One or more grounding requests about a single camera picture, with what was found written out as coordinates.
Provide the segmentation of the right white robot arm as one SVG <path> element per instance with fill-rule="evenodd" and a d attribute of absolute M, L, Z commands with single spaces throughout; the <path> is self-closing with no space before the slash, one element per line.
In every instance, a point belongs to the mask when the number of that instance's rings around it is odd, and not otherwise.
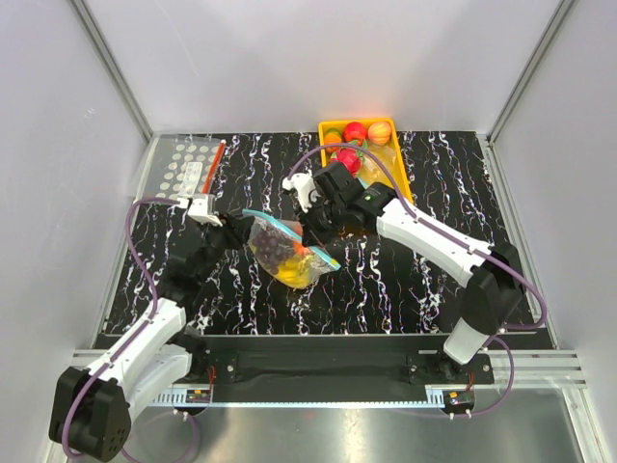
<path fill-rule="evenodd" d="M 460 317 L 437 361 L 446 381 L 470 374 L 471 359 L 523 299 L 514 246 L 463 235 L 420 211 L 397 189 L 382 182 L 364 185 L 340 162 L 313 175 L 286 177 L 282 187 L 297 199 L 304 245 L 325 245 L 343 231 L 360 229 L 419 253 L 463 288 Z"/>

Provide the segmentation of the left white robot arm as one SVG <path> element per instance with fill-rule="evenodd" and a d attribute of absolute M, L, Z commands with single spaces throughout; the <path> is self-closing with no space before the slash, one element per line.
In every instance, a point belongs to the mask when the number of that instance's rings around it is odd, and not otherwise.
<path fill-rule="evenodd" d="M 249 241 L 253 218 L 224 215 L 217 225 L 189 218 L 170 251 L 152 299 L 135 324 L 84 368 L 59 377 L 49 437 L 69 458 L 108 462 L 121 452 L 132 423 L 173 382 L 201 380 L 206 346 L 188 327 L 204 299 L 204 284 L 229 250 Z"/>

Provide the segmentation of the clear bag teal zipper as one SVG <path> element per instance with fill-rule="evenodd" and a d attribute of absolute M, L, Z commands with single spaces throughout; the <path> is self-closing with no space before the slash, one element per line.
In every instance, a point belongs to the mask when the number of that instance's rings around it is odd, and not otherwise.
<path fill-rule="evenodd" d="M 340 269 L 338 261 L 322 248 L 303 245 L 299 223 L 252 209 L 244 209 L 243 215 L 254 219 L 248 245 L 255 260 L 280 283 L 305 289 L 322 275 Z"/>

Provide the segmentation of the yellow banana bunch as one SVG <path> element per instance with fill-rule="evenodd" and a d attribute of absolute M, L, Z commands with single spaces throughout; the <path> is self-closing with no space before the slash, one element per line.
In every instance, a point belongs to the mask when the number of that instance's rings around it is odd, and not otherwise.
<path fill-rule="evenodd" d="M 286 286 L 304 289 L 314 284 L 322 275 L 328 273 L 330 266 L 316 256 L 303 256 L 282 262 L 274 277 Z"/>

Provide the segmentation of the purple grape bunch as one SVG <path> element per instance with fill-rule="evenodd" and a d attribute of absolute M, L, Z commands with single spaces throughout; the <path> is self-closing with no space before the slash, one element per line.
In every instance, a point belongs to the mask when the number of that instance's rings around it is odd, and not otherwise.
<path fill-rule="evenodd" d="M 276 229 L 259 229 L 251 238 L 250 245 L 258 263 L 272 274 L 282 262 L 295 255 L 293 240 Z"/>

